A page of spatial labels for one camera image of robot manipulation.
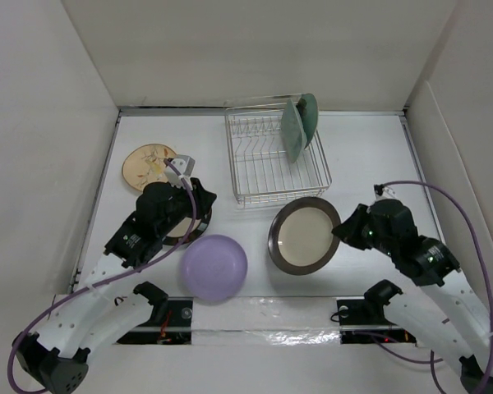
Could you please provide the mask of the brown rimmed cream plate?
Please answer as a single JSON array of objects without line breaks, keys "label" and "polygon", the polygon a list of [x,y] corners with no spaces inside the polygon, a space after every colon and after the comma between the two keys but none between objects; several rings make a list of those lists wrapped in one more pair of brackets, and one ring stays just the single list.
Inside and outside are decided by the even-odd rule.
[{"label": "brown rimmed cream plate", "polygon": [[319,197],[286,204],[274,217],[268,235],[269,256],[284,273],[305,276],[322,269],[340,240],[333,230],[341,223],[336,208]]}]

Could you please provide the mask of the teal rectangular ceramic plate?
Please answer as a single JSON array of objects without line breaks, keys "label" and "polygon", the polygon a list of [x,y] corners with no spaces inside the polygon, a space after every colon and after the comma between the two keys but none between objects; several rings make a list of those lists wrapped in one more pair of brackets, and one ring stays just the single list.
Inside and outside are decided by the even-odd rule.
[{"label": "teal rectangular ceramic plate", "polygon": [[280,130],[283,147],[290,163],[295,163],[299,159],[310,140],[303,125],[303,121],[309,113],[307,104],[308,102],[303,95],[296,103],[289,99],[283,110]]}]

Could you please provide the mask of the teal round plate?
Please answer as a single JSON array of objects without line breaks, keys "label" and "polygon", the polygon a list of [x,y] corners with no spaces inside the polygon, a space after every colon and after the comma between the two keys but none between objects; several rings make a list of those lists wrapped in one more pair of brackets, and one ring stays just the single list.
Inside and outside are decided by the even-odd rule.
[{"label": "teal round plate", "polygon": [[305,148],[307,148],[314,138],[319,120],[319,106],[316,96],[310,93],[303,94],[297,102],[297,110],[306,135]]}]

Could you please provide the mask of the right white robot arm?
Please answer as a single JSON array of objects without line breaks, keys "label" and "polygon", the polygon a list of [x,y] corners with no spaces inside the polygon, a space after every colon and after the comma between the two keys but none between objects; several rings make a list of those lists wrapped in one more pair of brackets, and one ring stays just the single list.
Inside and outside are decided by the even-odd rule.
[{"label": "right white robot arm", "polygon": [[469,393],[493,393],[493,315],[469,286],[458,260],[440,241],[419,234],[409,208],[396,199],[360,204],[333,235],[358,250],[378,250],[431,298],[449,320],[432,315],[389,280],[364,294],[367,319],[406,329],[436,352]]}]

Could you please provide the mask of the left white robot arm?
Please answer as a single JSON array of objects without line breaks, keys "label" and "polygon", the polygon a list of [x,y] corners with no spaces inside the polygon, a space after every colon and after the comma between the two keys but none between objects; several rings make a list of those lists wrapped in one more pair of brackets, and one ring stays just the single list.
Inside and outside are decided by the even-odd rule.
[{"label": "left white robot arm", "polygon": [[203,218],[217,199],[195,177],[181,183],[148,185],[82,287],[48,307],[15,338],[7,361],[14,392],[23,391],[14,379],[14,363],[41,385],[42,393],[72,393],[102,348],[142,323],[164,321],[168,294],[139,275],[172,254],[161,250],[174,227],[185,218]]}]

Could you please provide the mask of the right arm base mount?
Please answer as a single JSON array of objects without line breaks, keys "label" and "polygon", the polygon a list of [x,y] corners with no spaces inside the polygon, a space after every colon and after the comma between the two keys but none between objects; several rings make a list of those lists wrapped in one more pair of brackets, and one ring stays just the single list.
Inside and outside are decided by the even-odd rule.
[{"label": "right arm base mount", "polygon": [[364,304],[365,300],[361,297],[336,300],[337,310],[331,315],[331,321],[339,325],[342,344],[417,343],[410,332],[379,315],[366,312]]}]

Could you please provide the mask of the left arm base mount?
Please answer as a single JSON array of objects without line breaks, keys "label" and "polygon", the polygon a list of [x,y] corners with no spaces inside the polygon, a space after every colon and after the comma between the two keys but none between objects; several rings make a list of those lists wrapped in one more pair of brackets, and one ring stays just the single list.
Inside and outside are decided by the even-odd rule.
[{"label": "left arm base mount", "polygon": [[170,298],[154,307],[148,321],[133,328],[117,340],[120,345],[190,345],[192,298]]}]

